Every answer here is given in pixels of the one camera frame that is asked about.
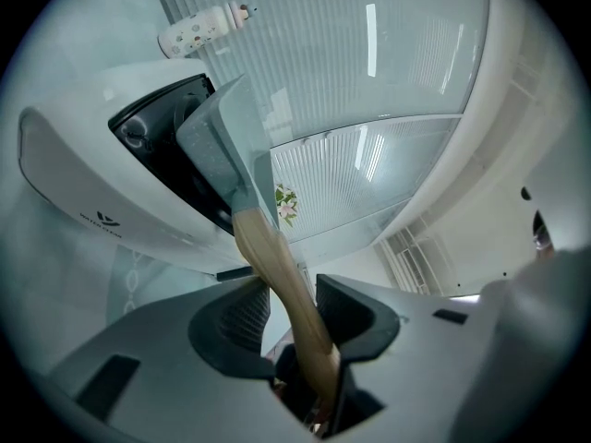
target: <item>wooden axe handle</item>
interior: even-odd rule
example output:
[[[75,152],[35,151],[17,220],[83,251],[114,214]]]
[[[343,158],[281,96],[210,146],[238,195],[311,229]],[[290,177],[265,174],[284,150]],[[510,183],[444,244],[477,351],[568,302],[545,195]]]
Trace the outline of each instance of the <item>wooden axe handle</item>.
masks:
[[[302,374],[310,387],[333,405],[340,354],[312,302],[285,237],[258,208],[235,213],[232,224],[238,249],[285,306]]]

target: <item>black slot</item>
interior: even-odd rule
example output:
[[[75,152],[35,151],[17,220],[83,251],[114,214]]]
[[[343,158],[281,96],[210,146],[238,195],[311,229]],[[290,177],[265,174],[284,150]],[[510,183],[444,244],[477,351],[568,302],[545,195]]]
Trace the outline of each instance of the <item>black slot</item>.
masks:
[[[336,405],[326,437],[360,424],[385,408],[369,392],[357,388],[349,367],[342,370],[341,392]]]
[[[138,367],[137,359],[111,357],[80,392],[77,404],[104,422]]]
[[[234,279],[242,279],[254,275],[254,270],[250,266],[245,268],[231,269],[224,272],[217,273],[217,280],[219,282],[233,281]]]
[[[275,372],[275,376],[287,384],[283,390],[281,401],[297,420],[306,422],[306,417],[318,395],[300,373],[296,348],[292,343],[283,348],[275,365]]]
[[[468,315],[462,314],[460,312],[454,312],[453,310],[446,310],[444,308],[438,310],[433,314],[433,317],[441,318],[442,320],[451,321],[452,323],[457,323],[458,325],[463,325],[465,321],[468,319]]]

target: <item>black opening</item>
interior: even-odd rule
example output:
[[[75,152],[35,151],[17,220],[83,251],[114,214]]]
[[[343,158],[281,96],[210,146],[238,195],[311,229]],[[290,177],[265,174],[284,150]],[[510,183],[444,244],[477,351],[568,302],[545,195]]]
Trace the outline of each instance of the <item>black opening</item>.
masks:
[[[111,357],[80,392],[76,403],[104,422],[138,367],[137,359]]]
[[[400,330],[398,315],[388,306],[324,274],[316,278],[320,316],[341,352],[337,402],[325,437],[343,432],[384,406],[356,386],[349,365],[376,359]]]
[[[275,365],[275,371],[275,376],[285,383],[281,401],[297,420],[305,423],[318,394],[300,373],[293,344],[285,346]]]
[[[175,194],[234,234],[230,207],[176,144],[176,130],[213,93],[204,74],[186,78],[132,103],[109,120],[109,128]]]
[[[468,319],[468,315],[462,314],[460,312],[454,312],[453,310],[446,310],[444,308],[438,310],[433,314],[433,317],[441,318],[442,320],[451,321],[452,323],[457,323],[458,325],[463,325],[465,321]]]
[[[219,282],[232,281],[234,279],[241,279],[243,277],[254,276],[255,272],[250,266],[244,268],[225,270],[218,272],[216,278]]]

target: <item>ventilation grille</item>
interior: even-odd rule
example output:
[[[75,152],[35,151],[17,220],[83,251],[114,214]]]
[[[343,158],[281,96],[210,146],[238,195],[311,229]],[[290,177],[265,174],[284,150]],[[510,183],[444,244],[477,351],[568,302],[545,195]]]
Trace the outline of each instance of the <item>ventilation grille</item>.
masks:
[[[410,250],[406,249],[403,251],[404,262],[406,266],[410,269],[411,274],[413,275],[413,279],[415,280],[415,284],[419,287],[425,285],[425,280],[423,279],[423,275],[421,271],[418,269],[418,266],[415,263],[415,259],[413,255],[410,254]]]
[[[535,99],[539,76],[548,52],[548,29],[550,24],[537,12],[529,11],[525,17],[525,29],[517,66],[513,73],[513,85],[531,99]]]
[[[262,333],[270,314],[269,288],[253,289],[223,311],[220,332],[233,344],[260,354]]]

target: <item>white wall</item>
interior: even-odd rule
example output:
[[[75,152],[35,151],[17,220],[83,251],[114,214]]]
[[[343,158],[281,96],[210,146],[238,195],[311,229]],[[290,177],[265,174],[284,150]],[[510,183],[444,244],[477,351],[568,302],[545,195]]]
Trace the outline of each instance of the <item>white wall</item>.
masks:
[[[23,364],[38,372],[133,307],[214,282],[85,228],[43,201],[18,168],[23,108],[88,74],[163,59],[156,37],[167,25],[159,0],[54,0],[2,80],[1,318]]]
[[[513,80],[522,85],[529,80],[529,93],[508,87],[495,122],[469,163],[409,225],[446,295],[478,293],[488,282],[510,279],[534,260],[537,199],[526,202],[520,191],[587,96],[578,67],[552,28],[536,14],[529,15],[526,28],[529,37],[524,37],[521,54],[528,64],[537,61],[530,64],[537,75],[527,79],[518,67]]]
[[[386,269],[374,246],[366,247],[352,255],[309,268],[308,274],[314,284],[316,284],[317,274],[338,274],[357,281],[381,285],[382,287],[392,287]]]

